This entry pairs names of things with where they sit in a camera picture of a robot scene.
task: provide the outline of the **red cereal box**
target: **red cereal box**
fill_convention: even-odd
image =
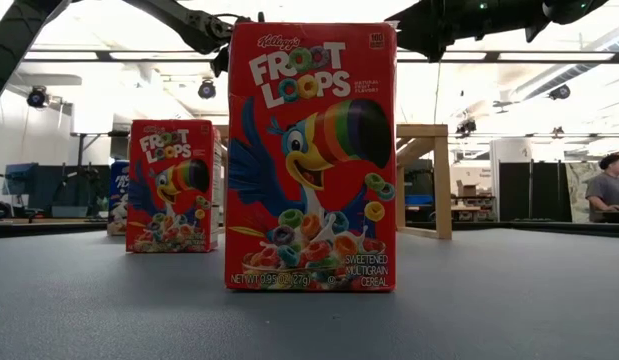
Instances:
[[[393,290],[393,28],[238,24],[230,52],[227,287]]]
[[[127,251],[215,249],[221,150],[211,121],[136,120],[129,141]]]

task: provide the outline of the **toucan eye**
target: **toucan eye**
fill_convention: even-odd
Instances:
[[[287,148],[290,151],[301,151],[303,145],[304,141],[300,131],[294,130],[289,133],[289,137],[287,137]]]

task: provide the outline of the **gray shirt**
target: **gray shirt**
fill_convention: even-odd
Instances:
[[[590,196],[599,197],[607,205],[619,205],[619,177],[613,177],[602,173],[589,180],[587,186],[588,199]],[[593,206],[589,205],[589,220],[597,222],[603,219],[602,214],[597,213]]]

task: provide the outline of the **ceiling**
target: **ceiling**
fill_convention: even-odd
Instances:
[[[394,0],[367,6],[360,6],[360,2],[354,0],[192,0],[180,3],[209,13],[237,13],[252,18],[263,11],[267,21],[376,22],[410,6],[413,1]],[[9,3],[0,0],[0,13]],[[596,51],[618,36],[619,0],[610,0],[574,24],[550,25],[531,44],[525,42],[524,31],[513,31],[487,36],[480,42],[472,39],[458,41],[449,50]],[[167,26],[120,0],[85,0],[71,5],[44,28],[32,48],[110,49],[190,50]],[[545,59],[554,58],[546,55]],[[508,106],[506,112],[492,106],[496,100],[519,100],[515,97],[523,85],[535,84],[537,88],[550,80],[552,74],[564,72],[569,67],[571,65],[401,63],[398,65],[396,121],[447,123],[454,130],[458,122],[473,118],[479,133],[548,133],[557,126],[562,126],[568,133],[619,132],[619,65],[601,65],[570,80],[567,84],[571,96],[566,100],[553,101],[542,95]],[[159,78],[159,86],[151,86],[150,90],[138,87],[137,83],[142,79],[129,76],[138,71],[154,74],[154,79]],[[212,77],[207,63],[155,63],[142,65],[139,69],[137,64],[130,63],[25,62],[19,73],[73,74],[90,79],[83,83],[83,88],[87,84],[99,86],[99,83],[107,82],[106,88],[111,89],[111,84],[115,84],[117,101],[112,104],[116,107],[117,121],[165,116],[165,107],[182,116],[205,117],[217,123],[228,121],[226,74],[214,80],[218,93],[214,99],[202,100],[197,95],[201,81]],[[50,91],[68,101],[79,93],[75,86],[52,86]],[[484,148],[489,140],[486,137],[463,139],[457,146],[463,150],[476,150]]]

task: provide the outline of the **computer monitor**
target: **computer monitor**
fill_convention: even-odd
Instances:
[[[7,169],[5,170],[5,182],[2,186],[2,194],[33,194],[36,188],[37,168],[37,163],[7,165]]]

